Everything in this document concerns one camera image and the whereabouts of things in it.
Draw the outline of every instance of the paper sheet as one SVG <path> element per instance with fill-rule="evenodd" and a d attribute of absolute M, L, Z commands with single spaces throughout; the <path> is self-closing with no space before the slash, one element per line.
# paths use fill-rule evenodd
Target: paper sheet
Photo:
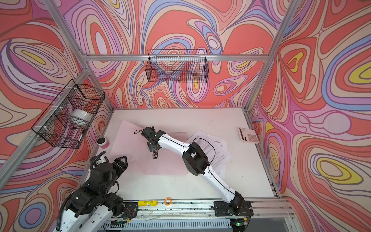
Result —
<path fill-rule="evenodd" d="M 202 139 L 197 138 L 203 138 L 206 141 L 208 141 L 214 148 L 210 146 L 209 143 Z M 208 157 L 209 161 L 211 162 L 211 167 L 218 173 L 218 175 L 224 179 L 226 175 L 226 164 L 229 161 L 229 159 L 232 157 L 232 154 L 225 150 L 227 147 L 227 143 L 223 141 L 220 138 L 217 137 L 209 137 L 205 135 L 202 131 L 197 131 L 192 137 L 190 137 L 186 143 L 192 143 L 192 141 L 195 141 L 198 143 L 201 147 L 201 149 L 205 152 L 206 156 Z"/>
<path fill-rule="evenodd" d="M 219 137 L 212 136 L 212 135 L 208 135 L 208 134 L 206 136 L 208 136 L 214 142 L 219 144 L 224 150 L 227 150 L 227 142 L 225 142 L 223 139 L 221 139 Z"/>

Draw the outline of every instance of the psychedelic wall pattern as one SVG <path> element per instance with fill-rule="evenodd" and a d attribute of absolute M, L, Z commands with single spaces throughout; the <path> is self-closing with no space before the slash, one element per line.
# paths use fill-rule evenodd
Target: psychedelic wall pattern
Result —
<path fill-rule="evenodd" d="M 77 187 L 109 118 L 102 104 L 79 149 L 34 147 L 0 191 L 0 231 L 52 231 L 60 205 Z"/>
<path fill-rule="evenodd" d="M 146 54 L 155 48 L 206 48 L 209 54 L 245 54 L 261 48 L 260 54 L 267 54 L 288 2 L 73 0 L 57 4 L 85 54 Z"/>
<path fill-rule="evenodd" d="M 81 72 L 41 1 L 0 3 L 0 163 L 71 78 Z M 80 149 L 40 140 L 0 191 L 0 231 L 47 231 L 77 186 L 109 111 L 99 109 Z"/>
<path fill-rule="evenodd" d="M 268 53 L 287 4 L 83 0 L 59 3 L 59 9 L 83 53 L 204 48 L 209 54 L 260 55 Z M 90 62 L 114 108 L 244 107 L 262 62 L 210 62 L 206 84 L 147 83 L 145 65 Z"/>
<path fill-rule="evenodd" d="M 81 67 L 38 1 L 0 4 L 1 163 Z"/>
<path fill-rule="evenodd" d="M 253 125 L 304 231 L 371 230 L 371 2 L 301 3 Z"/>
<path fill-rule="evenodd" d="M 243 107 L 262 62 L 221 62 L 207 83 L 148 82 L 145 62 L 92 61 L 113 108 Z"/>

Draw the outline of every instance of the wire mesh basket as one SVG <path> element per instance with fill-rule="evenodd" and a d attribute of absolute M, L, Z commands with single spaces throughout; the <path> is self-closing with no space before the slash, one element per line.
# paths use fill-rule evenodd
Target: wire mesh basket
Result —
<path fill-rule="evenodd" d="M 100 89 L 74 84 L 52 116 L 42 126 L 35 122 L 32 130 L 53 147 L 79 148 L 104 98 Z"/>
<path fill-rule="evenodd" d="M 148 82 L 207 83 L 209 65 L 204 49 L 148 50 Z"/>

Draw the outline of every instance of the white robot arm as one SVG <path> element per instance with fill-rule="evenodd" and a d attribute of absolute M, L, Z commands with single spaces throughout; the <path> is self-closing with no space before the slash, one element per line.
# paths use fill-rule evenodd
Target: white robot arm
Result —
<path fill-rule="evenodd" d="M 191 144 L 172 138 L 163 131 L 155 131 L 153 127 L 146 127 L 142 136 L 148 140 L 148 148 L 156 159 L 160 148 L 169 149 L 183 158 L 189 172 L 201 176 L 220 194 L 223 201 L 229 203 L 229 212 L 233 215 L 241 213 L 244 206 L 248 205 L 241 194 L 229 187 L 210 166 L 210 161 L 201 147 L 193 142 Z"/>
<path fill-rule="evenodd" d="M 180 156 L 183 156 L 183 154 L 186 153 L 187 150 L 191 147 L 191 144 L 174 139 L 168 134 L 160 136 L 158 144 L 161 148 L 169 149 Z M 204 170 L 204 174 L 198 175 L 206 180 L 215 189 L 215 191 L 219 193 L 223 201 L 230 203 L 233 200 L 235 196 L 235 190 L 229 187 L 223 181 L 223 179 L 220 178 L 217 173 L 215 173 L 210 164 Z"/>
<path fill-rule="evenodd" d="M 128 167 L 127 158 L 109 163 L 102 157 L 104 153 L 91 159 L 89 179 L 61 205 L 53 232 L 97 232 L 112 216 L 123 213 L 123 199 L 108 192 Z"/>

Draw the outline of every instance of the orange tape roll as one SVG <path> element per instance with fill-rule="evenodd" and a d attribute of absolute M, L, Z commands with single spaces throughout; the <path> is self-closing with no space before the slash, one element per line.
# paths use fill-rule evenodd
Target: orange tape roll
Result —
<path fill-rule="evenodd" d="M 167 205 L 167 206 L 171 205 L 171 198 L 169 198 L 169 197 L 165 198 L 165 205 Z"/>

